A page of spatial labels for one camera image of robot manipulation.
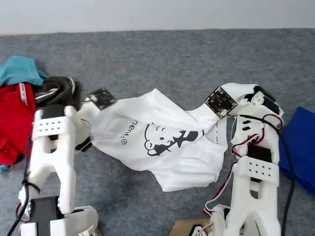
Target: white wall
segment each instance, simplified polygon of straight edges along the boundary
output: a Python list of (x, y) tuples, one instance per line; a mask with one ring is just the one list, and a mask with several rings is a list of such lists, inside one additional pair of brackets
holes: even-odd
[(0, 34), (315, 28), (315, 0), (2, 0)]

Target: red shirt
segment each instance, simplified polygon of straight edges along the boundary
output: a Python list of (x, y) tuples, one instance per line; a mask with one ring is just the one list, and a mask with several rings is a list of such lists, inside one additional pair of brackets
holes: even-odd
[[(0, 88), (0, 165), (12, 165), (18, 154), (25, 155), (32, 134), (36, 105), (31, 85), (24, 85), (25, 90), (19, 84)], [(27, 105), (21, 93), (25, 93)]]

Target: cartoon print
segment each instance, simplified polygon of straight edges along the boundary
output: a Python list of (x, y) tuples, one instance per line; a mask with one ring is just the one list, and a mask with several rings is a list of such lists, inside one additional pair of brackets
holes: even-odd
[(158, 156), (164, 151), (171, 151), (169, 149), (171, 146), (177, 145), (180, 148), (184, 141), (193, 142), (200, 135), (204, 135), (203, 130), (202, 134), (198, 131), (177, 131), (152, 123), (146, 127), (144, 147), (148, 150), (149, 156)]

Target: gray carpet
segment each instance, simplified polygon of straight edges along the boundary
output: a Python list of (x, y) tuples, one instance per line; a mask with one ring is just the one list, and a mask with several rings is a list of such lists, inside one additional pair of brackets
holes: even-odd
[[(158, 88), (184, 109), (194, 109), (217, 86), (257, 83), (278, 100), (288, 121), (297, 106), (315, 112), (315, 29), (58, 33), (0, 37), (0, 63), (11, 55), (35, 58), (50, 75), (69, 75), (82, 95), (107, 87), (118, 99)], [(177, 219), (204, 217), (204, 203), (222, 185), (232, 156), (226, 153), (217, 183), (163, 193), (150, 172), (132, 171), (96, 148), (75, 156), (76, 206), (91, 205), (106, 236), (166, 236)], [(14, 221), (23, 163), (0, 174), (0, 231)], [(49, 177), (44, 196), (57, 195)], [(279, 219), (289, 190), (280, 177)], [(230, 183), (216, 203), (229, 205)], [(288, 236), (315, 235), (314, 197), (296, 187)]]

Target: blue cloth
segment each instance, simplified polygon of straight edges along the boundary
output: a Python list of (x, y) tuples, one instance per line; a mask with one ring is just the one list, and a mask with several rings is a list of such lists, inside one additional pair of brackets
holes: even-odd
[(48, 75), (37, 70), (35, 60), (12, 56), (0, 66), (0, 87), (28, 82), (41, 86)]
[(10, 166), (7, 166), (7, 165), (0, 165), (0, 173), (7, 171), (9, 168), (10, 168)]
[[(302, 187), (315, 196), (315, 114), (298, 107), (283, 136), (290, 148), (295, 179)], [(290, 168), (284, 146), (279, 141), (280, 170), (289, 178)]]

